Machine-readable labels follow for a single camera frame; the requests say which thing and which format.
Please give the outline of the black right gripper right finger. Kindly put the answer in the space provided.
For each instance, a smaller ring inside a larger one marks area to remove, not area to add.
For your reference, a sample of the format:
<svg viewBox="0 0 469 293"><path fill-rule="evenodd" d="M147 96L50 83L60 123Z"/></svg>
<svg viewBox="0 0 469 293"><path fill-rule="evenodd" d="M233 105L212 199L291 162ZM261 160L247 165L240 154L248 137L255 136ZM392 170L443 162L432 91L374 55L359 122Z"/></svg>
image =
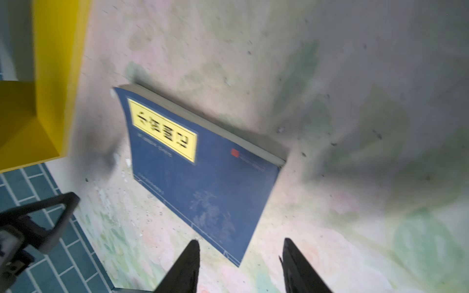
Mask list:
<svg viewBox="0 0 469 293"><path fill-rule="evenodd" d="M332 292L290 238L284 240L280 262L287 293Z"/></svg>

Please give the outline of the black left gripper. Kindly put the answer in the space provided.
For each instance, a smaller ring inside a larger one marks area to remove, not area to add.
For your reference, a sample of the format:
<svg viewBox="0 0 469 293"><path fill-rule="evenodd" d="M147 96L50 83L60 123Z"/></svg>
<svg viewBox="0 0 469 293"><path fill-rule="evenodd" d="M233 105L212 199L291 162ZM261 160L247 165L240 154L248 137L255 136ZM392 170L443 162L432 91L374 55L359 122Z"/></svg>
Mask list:
<svg viewBox="0 0 469 293"><path fill-rule="evenodd" d="M32 246L42 254L49 253L59 243L79 202L80 198L69 192L1 213L2 293L35 261L25 248ZM61 208L57 219L46 218L44 212L48 208Z"/></svg>

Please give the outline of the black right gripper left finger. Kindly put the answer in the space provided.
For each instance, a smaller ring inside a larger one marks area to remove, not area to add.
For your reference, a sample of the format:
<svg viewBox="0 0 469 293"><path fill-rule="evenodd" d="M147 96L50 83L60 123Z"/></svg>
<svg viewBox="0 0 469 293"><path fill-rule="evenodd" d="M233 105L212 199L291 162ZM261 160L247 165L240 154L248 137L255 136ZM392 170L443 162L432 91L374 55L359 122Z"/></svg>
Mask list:
<svg viewBox="0 0 469 293"><path fill-rule="evenodd" d="M200 245L191 240L154 293L196 293L200 270Z"/></svg>

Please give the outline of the navy book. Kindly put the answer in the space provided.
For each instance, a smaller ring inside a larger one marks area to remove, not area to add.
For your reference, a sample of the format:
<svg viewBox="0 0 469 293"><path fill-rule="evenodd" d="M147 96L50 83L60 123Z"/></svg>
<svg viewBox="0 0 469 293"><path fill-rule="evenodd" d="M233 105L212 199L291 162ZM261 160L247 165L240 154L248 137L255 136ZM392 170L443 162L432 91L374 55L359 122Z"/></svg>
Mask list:
<svg viewBox="0 0 469 293"><path fill-rule="evenodd" d="M113 91L134 179L239 266L286 161L141 85Z"/></svg>

